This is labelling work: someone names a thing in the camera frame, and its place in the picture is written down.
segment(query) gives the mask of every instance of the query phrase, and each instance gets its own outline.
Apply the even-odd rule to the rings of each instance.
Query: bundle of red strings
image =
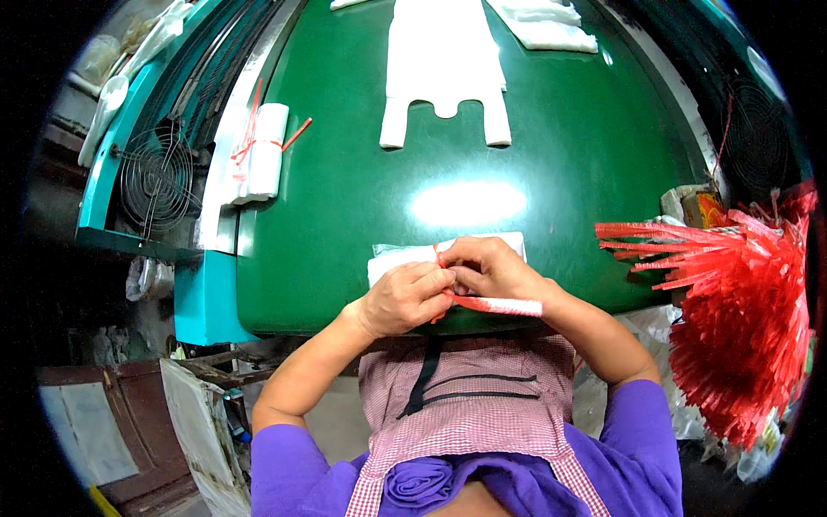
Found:
[[[617,259],[672,255],[632,271],[672,269],[653,289],[690,285],[682,323],[672,325],[674,380],[706,426],[748,450],[772,407],[783,411],[803,380],[810,341],[804,285],[805,243],[815,206],[801,185],[762,221],[729,210],[727,232],[658,223],[595,225],[599,239],[642,237],[669,243],[607,242]]]

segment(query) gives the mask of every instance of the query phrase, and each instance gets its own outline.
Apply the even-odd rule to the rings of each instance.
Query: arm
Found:
[[[385,273],[324,330],[281,363],[253,406],[253,434],[275,424],[307,428],[304,414],[333,379],[375,339],[408,332],[451,306],[442,289],[455,274],[433,262],[412,262]]]
[[[502,239],[460,237],[442,258],[454,264],[450,269],[457,273],[457,282],[480,296],[543,302],[543,321],[569,340],[609,385],[610,394],[637,379],[660,384],[654,360],[632,333],[606,312],[541,277]]]

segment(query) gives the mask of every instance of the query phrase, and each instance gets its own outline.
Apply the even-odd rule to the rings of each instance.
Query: pink checkered apron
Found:
[[[417,457],[518,452],[541,457],[557,479],[608,516],[563,435],[571,418],[574,350],[562,336],[519,345],[498,338],[372,352],[359,365],[359,392],[373,434],[347,517],[375,517],[385,476]]]

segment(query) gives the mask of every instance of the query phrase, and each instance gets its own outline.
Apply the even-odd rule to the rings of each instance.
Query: woman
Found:
[[[253,515],[681,515],[669,408],[634,336],[497,237],[461,237],[442,258],[466,266],[388,271],[267,382],[253,408]],[[304,414],[376,339],[448,310],[452,285],[540,300],[562,336],[365,355],[370,451],[329,467]],[[572,346],[609,387],[600,441],[565,423]]]

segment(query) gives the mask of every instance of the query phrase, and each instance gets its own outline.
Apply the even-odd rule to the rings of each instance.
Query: green work surface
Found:
[[[593,228],[652,218],[661,194],[693,181],[651,79],[614,22],[585,0],[577,8],[583,29],[597,36],[596,55],[525,50],[484,5],[507,82],[512,145],[485,145],[477,101],[461,103],[448,120],[430,103],[415,103],[404,149],[384,151],[394,3],[330,12],[329,2],[309,2],[265,101],[289,106],[288,135],[307,117],[313,124],[284,154],[278,198],[241,214],[238,315],[247,330],[323,328],[367,291],[373,244],[427,245],[480,232],[522,232],[532,267],[607,311],[664,300],[647,281],[627,279],[629,265],[598,249]],[[502,203],[479,207],[487,189],[501,192]],[[437,196],[431,205],[428,196]],[[520,196],[523,209],[511,213]],[[526,323],[454,308],[419,332]]]

